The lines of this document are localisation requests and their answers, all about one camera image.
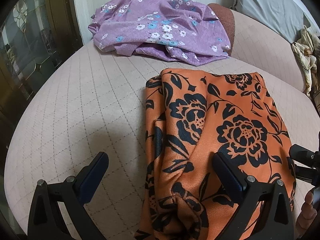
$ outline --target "finger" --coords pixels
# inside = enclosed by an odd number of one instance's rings
[[[298,231],[298,233],[299,233],[299,236],[304,235],[304,233],[306,232],[306,229],[302,228],[302,227],[300,226],[300,224],[298,223],[298,221],[297,221],[297,223],[296,223],[296,229],[297,229],[297,231]]]
[[[304,201],[307,203],[307,204],[312,204],[313,202],[313,193],[311,191],[309,191],[307,194],[306,194],[306,197],[304,198]]]
[[[317,211],[313,208],[312,205],[307,204],[306,202],[303,203],[301,207],[301,213],[305,219],[311,219]]]
[[[297,218],[297,224],[299,224],[303,229],[308,229],[315,217],[316,215],[313,215],[311,219],[305,219],[303,215],[300,214]]]

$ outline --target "blue flower print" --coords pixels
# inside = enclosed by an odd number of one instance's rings
[[[162,24],[169,24],[171,22],[172,22],[172,20],[163,20],[163,21],[161,21]]]
[[[124,39],[123,36],[119,36],[119,37],[116,38],[116,41],[117,42],[121,42],[121,41],[123,41],[123,39]]]
[[[158,41],[158,44],[161,44],[161,45],[168,45],[168,41]]]
[[[149,28],[149,29],[155,29],[155,28],[157,28],[157,24],[155,24],[155,23],[150,23],[150,24],[148,25],[148,28]]]
[[[169,41],[169,46],[176,47],[178,45],[177,41]]]

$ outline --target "gray pillowcase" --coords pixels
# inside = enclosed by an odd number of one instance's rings
[[[290,43],[300,38],[303,25],[310,26],[293,0],[235,0],[233,10],[261,22]]]

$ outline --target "metal screw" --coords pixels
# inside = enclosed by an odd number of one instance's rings
[[[42,186],[42,184],[44,183],[43,179],[38,180],[37,185]]]
[[[256,181],[256,178],[255,178],[254,176],[249,175],[249,176],[247,177],[247,180],[248,180],[249,182],[255,182],[255,181]]]
[[[74,182],[74,180],[75,180],[75,176],[69,176],[69,177],[67,177],[67,179],[66,179],[66,181],[67,182]]]
[[[281,179],[278,179],[278,180],[277,180],[277,184],[278,184],[279,186],[283,186],[283,185],[284,185],[284,182],[283,182]]]

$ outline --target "folded cloth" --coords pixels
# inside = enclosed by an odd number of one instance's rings
[[[317,60],[320,62],[320,40],[304,25],[300,30],[301,39],[291,44],[292,51],[306,78],[306,94],[310,96],[311,88],[318,91],[320,73],[317,71]]]
[[[231,47],[214,11],[192,0],[111,0],[92,19],[88,28],[104,52],[200,66],[227,58]]]
[[[147,178],[136,239],[215,239],[237,208],[211,167],[222,152],[261,182],[282,179],[293,208],[284,122],[258,73],[165,69],[146,84]],[[246,238],[260,213],[257,206]]]

